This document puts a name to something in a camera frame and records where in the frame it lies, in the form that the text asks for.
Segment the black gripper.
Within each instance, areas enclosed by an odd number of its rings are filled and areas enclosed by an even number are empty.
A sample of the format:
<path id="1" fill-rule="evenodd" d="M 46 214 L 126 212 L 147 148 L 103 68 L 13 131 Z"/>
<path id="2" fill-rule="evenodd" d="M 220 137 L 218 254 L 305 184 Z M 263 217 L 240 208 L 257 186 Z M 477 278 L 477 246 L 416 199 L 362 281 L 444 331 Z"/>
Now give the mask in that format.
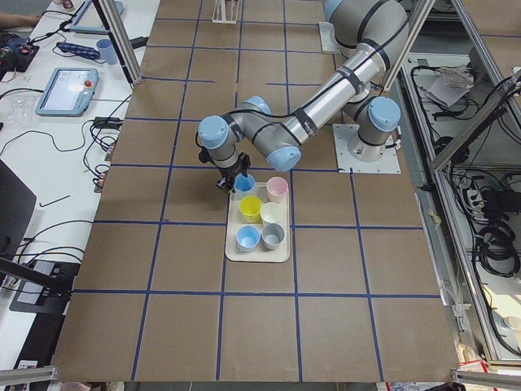
<path id="1" fill-rule="evenodd" d="M 221 179 L 217 181 L 217 187 L 222 191 L 230 191 L 230 194 L 236 195 L 237 176 L 244 173 L 244 167 L 241 160 L 227 168 L 218 168 L 221 173 Z"/>

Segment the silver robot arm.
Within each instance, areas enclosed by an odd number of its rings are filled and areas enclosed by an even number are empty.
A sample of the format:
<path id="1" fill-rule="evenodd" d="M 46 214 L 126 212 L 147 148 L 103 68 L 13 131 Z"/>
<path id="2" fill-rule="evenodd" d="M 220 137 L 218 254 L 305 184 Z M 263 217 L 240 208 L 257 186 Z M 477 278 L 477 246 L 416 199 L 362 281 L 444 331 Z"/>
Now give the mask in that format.
<path id="1" fill-rule="evenodd" d="M 409 35 L 408 16 L 397 1 L 329 1 L 325 16 L 338 45 L 354 53 L 306 103 L 277 124 L 267 103 L 253 96 L 199 123 L 199 161 L 219 170 L 217 186 L 223 191 L 232 191 L 235 177 L 250 166 L 249 155 L 236 147 L 244 139 L 278 172 L 294 168 L 301 145 L 346 104 L 369 94 L 371 80 L 397 62 Z"/>

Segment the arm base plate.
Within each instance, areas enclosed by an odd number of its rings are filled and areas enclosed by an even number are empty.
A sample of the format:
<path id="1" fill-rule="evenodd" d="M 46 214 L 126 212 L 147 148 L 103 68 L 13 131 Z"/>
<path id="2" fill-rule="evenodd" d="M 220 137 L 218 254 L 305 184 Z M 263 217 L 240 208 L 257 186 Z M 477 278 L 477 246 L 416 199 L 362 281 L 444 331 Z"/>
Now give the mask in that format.
<path id="1" fill-rule="evenodd" d="M 319 22 L 318 31 L 320 35 L 322 52 L 325 54 L 340 53 L 340 46 L 335 39 L 335 28 L 333 24 L 325 21 Z"/>
<path id="2" fill-rule="evenodd" d="M 384 145 L 370 146 L 359 138 L 358 124 L 333 124 L 338 171 L 341 174 L 400 174 L 400 144 L 392 136 Z"/>

